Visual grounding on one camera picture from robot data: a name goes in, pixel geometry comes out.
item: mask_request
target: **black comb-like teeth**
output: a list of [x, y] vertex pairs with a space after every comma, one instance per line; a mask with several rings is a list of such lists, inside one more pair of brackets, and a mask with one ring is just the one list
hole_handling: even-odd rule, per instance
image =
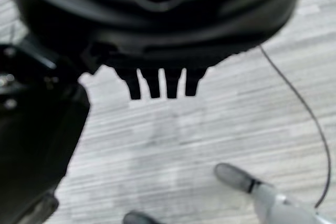
[[180, 80], [182, 69], [164, 69], [164, 74], [167, 83], [167, 98], [176, 99], [178, 82]]
[[199, 81], [205, 76], [206, 68], [204, 69], [187, 69], [185, 95], [187, 97], [194, 97], [197, 94]]
[[151, 98], [160, 98], [159, 70], [153, 68], [141, 69], [141, 74], [147, 81]]
[[124, 80], [129, 88], [132, 100], [141, 99], [140, 84], [136, 69], [115, 69], [115, 72]]

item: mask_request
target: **power cord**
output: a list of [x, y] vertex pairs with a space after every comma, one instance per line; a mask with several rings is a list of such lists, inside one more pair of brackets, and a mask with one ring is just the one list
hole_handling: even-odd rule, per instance
[[297, 98], [300, 100], [300, 102], [302, 103], [302, 105], [306, 108], [306, 110], [308, 111], [308, 113], [310, 114], [311, 118], [313, 119], [318, 132], [320, 134], [321, 140], [323, 142], [323, 146], [325, 149], [325, 154], [327, 156], [327, 181], [326, 181], [326, 185], [324, 186], [323, 192], [321, 197], [319, 198], [319, 200], [317, 201], [317, 203], [315, 204], [315, 208], [319, 208], [321, 206], [321, 204], [324, 202], [324, 200], [326, 199], [326, 196], [328, 194], [329, 188], [330, 188], [330, 184], [331, 184], [331, 154], [330, 154], [330, 148], [328, 145], [328, 141], [327, 138], [322, 130], [321, 124], [319, 123], [319, 120], [317, 119], [317, 117], [315, 116], [313, 110], [311, 109], [311, 107], [308, 105], [308, 103], [305, 101], [305, 99], [302, 97], [302, 95], [299, 93], [299, 91], [294, 87], [294, 85], [287, 79], [287, 77], [281, 72], [281, 70], [274, 64], [274, 62], [271, 60], [271, 58], [269, 57], [269, 55], [267, 54], [267, 52], [264, 50], [264, 48], [262, 46], [260, 46], [260, 50], [262, 52], [262, 54], [265, 56], [265, 58], [267, 59], [267, 61], [270, 63], [270, 65], [274, 68], [274, 70], [279, 74], [279, 76], [284, 80], [284, 82], [287, 84], [287, 86], [293, 91], [293, 93], [297, 96]]

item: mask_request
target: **floor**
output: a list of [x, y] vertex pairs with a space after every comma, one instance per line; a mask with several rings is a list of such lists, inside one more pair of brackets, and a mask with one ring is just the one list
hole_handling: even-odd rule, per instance
[[[0, 0], [1, 42], [25, 32], [16, 16]], [[316, 113], [336, 165], [336, 0], [300, 0], [264, 48]], [[249, 199], [212, 175], [218, 162], [312, 206], [322, 193], [327, 165], [316, 126], [260, 49], [212, 69], [196, 98], [150, 100], [143, 86], [144, 99], [131, 102], [108, 68], [81, 82], [90, 117], [48, 224], [115, 224], [132, 209], [167, 224], [258, 223]], [[336, 218], [335, 204], [333, 175], [321, 212]]]

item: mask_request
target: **blurry object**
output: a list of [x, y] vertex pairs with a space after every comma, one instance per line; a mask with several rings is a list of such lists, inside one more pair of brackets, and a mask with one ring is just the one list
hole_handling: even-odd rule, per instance
[[319, 214], [316, 209], [288, 197], [274, 186], [230, 164], [215, 168], [217, 178], [225, 185], [251, 196], [255, 211], [262, 224], [333, 224], [331, 219]]
[[[180, 72], [186, 69], [186, 95], [194, 96], [209, 67], [269, 39], [288, 21], [296, 2], [15, 0], [29, 32], [15, 45], [11, 44], [13, 37], [0, 47], [0, 75], [12, 77], [0, 87], [0, 167], [4, 171], [0, 223], [25, 223], [35, 217], [42, 222], [51, 214], [50, 206], [55, 204], [38, 203], [35, 208], [34, 204], [65, 176], [80, 138], [90, 108], [86, 91], [78, 84], [83, 73], [95, 74], [102, 65], [115, 68], [128, 85], [131, 98], [140, 99], [137, 69], [150, 86], [152, 98], [161, 95], [157, 73], [164, 69], [167, 96], [174, 98]], [[150, 189], [163, 185], [168, 195], [173, 183], [186, 187], [185, 197], [195, 204], [190, 207], [168, 198], [163, 205], [166, 203], [171, 212], [223, 209], [222, 195], [209, 170], [204, 167], [190, 172], [174, 167], [174, 162], [189, 164], [190, 155], [200, 149], [182, 151], [176, 160], [154, 162], [149, 169], [158, 173], [158, 181], [151, 181]], [[191, 166], [198, 168], [202, 158], [197, 156]], [[144, 162], [148, 160], [135, 160], [129, 173], [139, 172]], [[136, 183], [142, 179], [143, 183], [130, 181], [131, 187], [125, 187], [148, 187], [146, 177]], [[207, 186], [194, 191], [193, 185], [201, 180]], [[210, 202], [206, 206], [204, 195]], [[141, 197], [138, 200], [155, 212], [167, 211], [148, 195]], [[46, 213], [40, 215], [41, 209]]]

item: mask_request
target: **laminate floor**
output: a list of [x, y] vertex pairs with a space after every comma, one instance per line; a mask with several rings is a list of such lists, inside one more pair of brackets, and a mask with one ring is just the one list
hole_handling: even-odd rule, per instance
[[[0, 0], [2, 42], [24, 33], [16, 15]], [[336, 0], [300, 0], [264, 48], [314, 110], [336, 165]], [[81, 82], [91, 112], [48, 224], [115, 224], [132, 209], [167, 224], [258, 223], [248, 198], [212, 175], [218, 162], [310, 205], [323, 191], [327, 164], [317, 128], [258, 48], [209, 71], [195, 98], [183, 97], [181, 85], [176, 101], [150, 100], [143, 85], [144, 99], [131, 102], [106, 67]], [[333, 175], [321, 212], [336, 218], [335, 182]]]

